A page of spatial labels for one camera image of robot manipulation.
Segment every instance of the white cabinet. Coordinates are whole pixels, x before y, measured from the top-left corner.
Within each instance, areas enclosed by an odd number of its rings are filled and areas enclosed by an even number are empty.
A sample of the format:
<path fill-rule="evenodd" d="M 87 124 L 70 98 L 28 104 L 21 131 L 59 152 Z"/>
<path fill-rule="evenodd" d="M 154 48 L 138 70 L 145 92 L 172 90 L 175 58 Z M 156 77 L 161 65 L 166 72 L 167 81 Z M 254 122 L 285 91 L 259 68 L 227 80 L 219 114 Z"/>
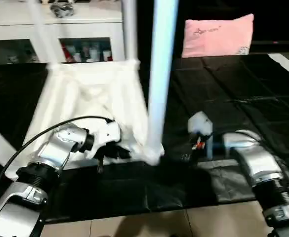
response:
<path fill-rule="evenodd" d="M 56 18 L 40 5 L 59 62 L 123 61 L 124 38 L 119 1 L 76 3 L 75 14 Z M 0 64 L 47 62 L 27 4 L 0 0 Z"/>

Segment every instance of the white frame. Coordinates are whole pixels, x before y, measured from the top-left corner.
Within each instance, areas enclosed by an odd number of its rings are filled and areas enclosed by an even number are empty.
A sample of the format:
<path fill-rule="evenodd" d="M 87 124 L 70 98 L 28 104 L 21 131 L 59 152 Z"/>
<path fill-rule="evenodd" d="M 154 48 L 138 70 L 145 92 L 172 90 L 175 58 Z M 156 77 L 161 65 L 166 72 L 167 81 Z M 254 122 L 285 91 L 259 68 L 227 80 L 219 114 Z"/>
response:
<path fill-rule="evenodd" d="M 48 62 L 34 25 L 0 26 L 0 40 L 30 40 L 39 61 Z"/>
<path fill-rule="evenodd" d="M 66 62 L 60 39 L 110 38 L 114 61 L 124 61 L 122 23 L 82 23 L 46 25 L 58 62 Z"/>

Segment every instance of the dark background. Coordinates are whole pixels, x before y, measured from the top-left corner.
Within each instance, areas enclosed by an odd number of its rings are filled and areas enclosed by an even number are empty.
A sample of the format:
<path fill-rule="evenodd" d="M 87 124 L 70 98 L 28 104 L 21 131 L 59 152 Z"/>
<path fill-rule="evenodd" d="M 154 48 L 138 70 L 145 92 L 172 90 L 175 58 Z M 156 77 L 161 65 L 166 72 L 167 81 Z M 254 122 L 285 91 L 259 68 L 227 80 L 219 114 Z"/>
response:
<path fill-rule="evenodd" d="M 154 0 L 138 0 L 138 55 L 149 66 Z M 183 49 L 185 20 L 233 20 L 253 13 L 251 51 L 278 52 L 289 46 L 289 0 L 179 0 L 174 58 Z"/>

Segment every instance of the white fabric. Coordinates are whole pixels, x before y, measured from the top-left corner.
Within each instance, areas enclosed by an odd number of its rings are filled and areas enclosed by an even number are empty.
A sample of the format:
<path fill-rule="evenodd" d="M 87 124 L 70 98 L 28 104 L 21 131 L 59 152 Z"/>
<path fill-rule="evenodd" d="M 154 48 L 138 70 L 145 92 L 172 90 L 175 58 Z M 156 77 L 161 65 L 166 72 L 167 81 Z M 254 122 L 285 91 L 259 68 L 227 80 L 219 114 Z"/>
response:
<path fill-rule="evenodd" d="M 46 128 L 66 119 L 94 115 L 114 119 L 122 130 L 121 146 L 131 151 L 132 160 L 145 160 L 148 115 L 138 78 L 138 62 L 64 64 L 52 68 L 39 99 L 25 142 Z M 77 126 L 97 130 L 105 121 L 82 119 Z M 10 166 L 6 175 L 13 176 L 20 163 L 27 165 L 29 154 L 47 139 L 40 137 Z M 97 164 L 88 153 L 71 155 L 65 166 L 77 168 Z M 104 163 L 126 162 L 106 158 Z"/>

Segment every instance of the black table cover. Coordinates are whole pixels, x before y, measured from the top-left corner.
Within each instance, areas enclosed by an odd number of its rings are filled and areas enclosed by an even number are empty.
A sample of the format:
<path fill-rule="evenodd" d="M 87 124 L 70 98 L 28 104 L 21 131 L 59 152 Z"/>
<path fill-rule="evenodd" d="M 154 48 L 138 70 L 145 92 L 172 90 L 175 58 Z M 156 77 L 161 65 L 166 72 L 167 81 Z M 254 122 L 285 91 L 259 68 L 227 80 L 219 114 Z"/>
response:
<path fill-rule="evenodd" d="M 21 145 L 31 120 L 44 67 L 0 66 L 0 106 L 5 111 L 5 115 L 0 111 L 0 132 L 15 147 Z M 12 78 L 9 70 L 20 76 Z M 141 66 L 139 74 L 147 98 L 149 72 Z M 24 93 L 27 96 L 14 101 Z M 289 169 L 289 72 L 268 55 L 179 59 L 171 72 L 161 164 L 107 165 L 102 175 L 96 175 L 96 167 L 64 171 L 49 200 L 47 222 L 254 200 L 234 159 L 218 152 L 211 161 L 204 156 L 182 160 L 189 152 L 187 120 L 200 110 L 212 120 L 215 131 L 257 132 Z"/>

